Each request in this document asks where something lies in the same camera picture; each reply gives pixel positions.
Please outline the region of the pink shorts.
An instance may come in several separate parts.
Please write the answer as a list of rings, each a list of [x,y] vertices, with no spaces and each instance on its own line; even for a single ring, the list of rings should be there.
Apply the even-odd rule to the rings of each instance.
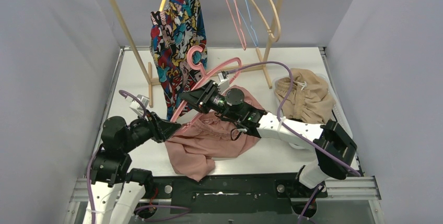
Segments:
[[[259,142],[258,137],[238,134],[230,122],[221,121],[215,112],[197,114],[165,142],[173,171],[195,181],[209,175],[216,167],[214,158],[237,158]]]

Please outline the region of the colourful comic print shorts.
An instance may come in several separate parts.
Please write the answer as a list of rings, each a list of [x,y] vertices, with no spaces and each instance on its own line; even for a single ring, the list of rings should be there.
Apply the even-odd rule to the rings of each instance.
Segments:
[[[181,104],[179,94],[190,91],[202,78],[192,69],[186,55],[193,46],[203,51],[195,53],[193,62],[207,66],[207,39],[200,0],[168,0],[163,9],[152,11],[153,24],[150,51],[159,82],[164,91],[167,119],[172,119]]]

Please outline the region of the blue hanger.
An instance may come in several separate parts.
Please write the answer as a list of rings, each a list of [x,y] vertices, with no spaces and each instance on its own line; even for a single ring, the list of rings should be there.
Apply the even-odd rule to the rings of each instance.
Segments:
[[[253,26],[253,20],[252,20],[252,16],[251,16],[251,9],[249,7],[249,2],[248,2],[248,0],[244,0],[244,3],[245,3],[245,6],[246,6],[246,12],[247,12],[247,18],[248,19],[245,19],[245,17],[243,16],[243,14],[239,10],[239,8],[237,8],[237,11],[239,12],[239,16],[242,19],[242,21],[243,21],[243,23],[244,23],[244,25],[246,27],[246,30],[247,30],[250,38],[251,38],[251,41],[252,41],[253,45],[255,47],[258,47],[259,46],[259,41],[258,41],[257,33],[256,33],[255,28]]]

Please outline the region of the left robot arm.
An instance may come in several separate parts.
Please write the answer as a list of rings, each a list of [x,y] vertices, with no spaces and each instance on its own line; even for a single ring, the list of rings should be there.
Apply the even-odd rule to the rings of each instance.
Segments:
[[[121,116],[106,119],[102,143],[88,164],[83,223],[128,223],[139,201],[155,188],[151,171],[130,167],[130,152],[148,140],[164,143],[180,128],[180,123],[163,120],[154,112],[130,124]]]

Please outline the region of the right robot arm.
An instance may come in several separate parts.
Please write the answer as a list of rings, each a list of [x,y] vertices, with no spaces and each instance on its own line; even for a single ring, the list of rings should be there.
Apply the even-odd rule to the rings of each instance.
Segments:
[[[316,159],[304,165],[294,181],[294,190],[300,196],[309,195],[328,178],[344,180],[354,172],[351,164],[357,145],[336,121],[309,124],[278,118],[247,103],[244,92],[238,88],[230,88],[224,95],[219,93],[218,84],[212,80],[179,97],[200,113],[214,111],[219,119],[234,124],[249,136],[279,139],[314,152]]]

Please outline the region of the wooden clothes rack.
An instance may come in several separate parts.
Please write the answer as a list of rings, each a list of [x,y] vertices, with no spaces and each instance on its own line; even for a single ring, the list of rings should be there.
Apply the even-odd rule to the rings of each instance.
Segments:
[[[119,23],[126,39],[129,42],[129,49],[134,53],[134,56],[139,64],[139,67],[141,68],[143,76],[147,82],[147,85],[148,85],[148,95],[147,95],[148,106],[152,108],[153,107],[153,98],[154,98],[153,97],[153,86],[160,85],[159,79],[153,77],[154,72],[153,72],[152,63],[149,62],[148,65],[144,64],[144,62],[139,54],[138,48],[131,36],[129,28],[127,27],[127,24],[124,20],[124,17],[118,7],[116,0],[108,0],[108,1],[112,7],[114,14],[116,15],[118,23]],[[238,5],[236,3],[236,0],[232,0],[232,1],[234,3],[234,8],[235,8],[237,15],[234,16],[233,13],[230,13],[231,18],[232,18],[233,22],[235,23],[236,32],[239,37],[240,44],[241,44],[242,48],[245,50],[247,47],[247,43],[246,43],[246,38],[244,36],[244,33],[242,31],[240,11],[239,11]],[[266,66],[265,62],[267,62],[269,60],[269,53],[270,53],[272,44],[277,42],[280,39],[281,34],[282,34],[282,27],[281,27],[281,22],[279,19],[279,12],[281,11],[283,0],[277,0],[276,2],[273,0],[268,0],[269,5],[273,11],[273,19],[272,19],[271,23],[267,22],[265,16],[263,15],[262,11],[260,10],[260,8],[257,5],[257,3],[255,2],[255,0],[248,0],[248,1],[250,4],[252,4],[252,6],[255,8],[258,15],[260,16],[260,18],[263,21],[263,24],[264,24],[266,31],[267,31],[267,43],[266,43],[266,48],[265,48],[264,53],[262,53],[260,51],[259,47],[255,48],[255,51],[256,51],[256,54],[257,54],[257,57],[259,60],[258,66],[257,67],[248,67],[245,69],[245,71],[249,72],[249,71],[253,71],[253,70],[262,70],[268,87],[272,88],[273,85],[271,84],[270,75],[268,73],[267,66]]]

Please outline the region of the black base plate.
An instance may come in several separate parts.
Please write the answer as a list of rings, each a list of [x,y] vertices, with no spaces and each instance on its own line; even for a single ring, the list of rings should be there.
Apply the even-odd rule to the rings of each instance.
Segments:
[[[300,213],[314,193],[297,182],[297,173],[156,176],[142,199],[168,200],[193,214]]]

